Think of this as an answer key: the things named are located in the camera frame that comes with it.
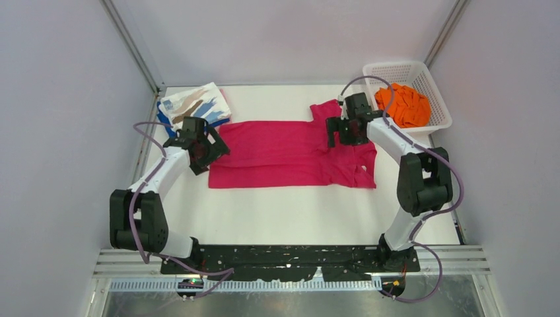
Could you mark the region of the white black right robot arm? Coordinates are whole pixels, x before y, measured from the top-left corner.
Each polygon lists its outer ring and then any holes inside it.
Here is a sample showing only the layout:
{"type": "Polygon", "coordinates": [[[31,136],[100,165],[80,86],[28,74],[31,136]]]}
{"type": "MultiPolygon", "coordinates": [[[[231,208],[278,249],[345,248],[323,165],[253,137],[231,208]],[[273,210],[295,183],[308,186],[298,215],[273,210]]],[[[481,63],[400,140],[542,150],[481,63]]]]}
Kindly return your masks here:
{"type": "Polygon", "coordinates": [[[410,259],[414,239],[427,217],[452,199],[448,153],[443,148],[426,148],[388,114],[373,110],[365,93],[339,96],[337,101],[343,114],[326,120],[328,147],[337,142],[358,146],[372,141],[399,164],[396,195],[400,208],[380,236],[374,257],[376,265],[393,271],[410,259]]]}

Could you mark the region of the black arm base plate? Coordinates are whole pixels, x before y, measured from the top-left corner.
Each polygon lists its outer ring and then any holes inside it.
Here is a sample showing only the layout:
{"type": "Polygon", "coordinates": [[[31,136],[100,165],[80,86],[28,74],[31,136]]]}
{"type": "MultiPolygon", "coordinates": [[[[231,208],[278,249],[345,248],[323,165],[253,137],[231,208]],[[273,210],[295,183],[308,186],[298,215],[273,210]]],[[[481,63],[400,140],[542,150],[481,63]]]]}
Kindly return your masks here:
{"type": "Polygon", "coordinates": [[[232,281],[365,281],[372,273],[416,273],[417,252],[410,248],[387,255],[376,246],[251,246],[205,244],[183,263],[202,272],[232,268],[232,281]]]}

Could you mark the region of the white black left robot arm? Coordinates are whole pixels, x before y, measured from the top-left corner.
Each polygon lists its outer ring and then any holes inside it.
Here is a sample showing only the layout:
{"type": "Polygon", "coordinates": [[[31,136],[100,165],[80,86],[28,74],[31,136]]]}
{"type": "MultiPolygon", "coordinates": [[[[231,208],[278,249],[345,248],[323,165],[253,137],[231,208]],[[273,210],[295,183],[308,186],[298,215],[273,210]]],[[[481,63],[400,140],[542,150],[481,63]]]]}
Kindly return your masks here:
{"type": "Polygon", "coordinates": [[[230,149],[204,118],[187,116],[175,136],[164,143],[148,140],[160,151],[160,158],[126,190],[110,196],[110,244],[113,248],[172,256],[186,273],[197,272],[202,255],[193,248],[197,239],[172,231],[162,201],[179,175],[190,169],[196,176],[209,171],[230,149]]]}

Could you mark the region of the magenta t shirt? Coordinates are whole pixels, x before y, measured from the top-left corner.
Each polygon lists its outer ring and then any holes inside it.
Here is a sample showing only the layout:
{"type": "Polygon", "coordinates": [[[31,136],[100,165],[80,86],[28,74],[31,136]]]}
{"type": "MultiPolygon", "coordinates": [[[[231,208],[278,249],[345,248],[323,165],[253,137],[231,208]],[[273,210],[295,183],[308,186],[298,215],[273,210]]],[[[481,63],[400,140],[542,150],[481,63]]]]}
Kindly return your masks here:
{"type": "Polygon", "coordinates": [[[329,186],[375,189],[376,147],[328,147],[326,120],[336,100],[310,106],[312,121],[247,121],[220,128],[230,153],[209,169],[211,189],[329,186]]]}

